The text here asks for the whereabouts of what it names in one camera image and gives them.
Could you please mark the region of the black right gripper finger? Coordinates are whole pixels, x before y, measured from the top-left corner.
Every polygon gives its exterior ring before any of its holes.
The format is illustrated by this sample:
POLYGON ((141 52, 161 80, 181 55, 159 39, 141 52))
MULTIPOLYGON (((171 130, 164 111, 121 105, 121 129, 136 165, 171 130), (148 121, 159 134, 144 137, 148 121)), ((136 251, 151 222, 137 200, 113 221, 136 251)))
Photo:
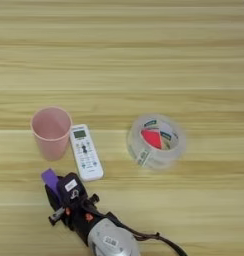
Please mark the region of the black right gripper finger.
POLYGON ((50 206, 54 211, 57 211, 62 207, 61 200, 59 197, 59 193, 56 189, 50 188, 48 185, 45 186, 45 191, 47 194, 47 198, 50 206))

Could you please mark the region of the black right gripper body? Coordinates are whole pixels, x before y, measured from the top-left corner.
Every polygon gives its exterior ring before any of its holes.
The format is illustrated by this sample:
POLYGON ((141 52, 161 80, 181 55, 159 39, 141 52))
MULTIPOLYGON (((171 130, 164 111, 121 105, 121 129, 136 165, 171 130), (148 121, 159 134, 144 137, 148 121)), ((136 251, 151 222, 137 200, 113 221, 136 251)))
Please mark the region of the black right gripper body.
POLYGON ((79 194, 68 203, 61 201, 62 207, 49 217, 52 225, 58 221, 71 231, 76 232, 86 246, 89 245, 88 237, 93 228, 103 219, 113 220, 112 213, 101 214, 95 204, 99 201, 97 194, 88 197, 87 194, 79 194))

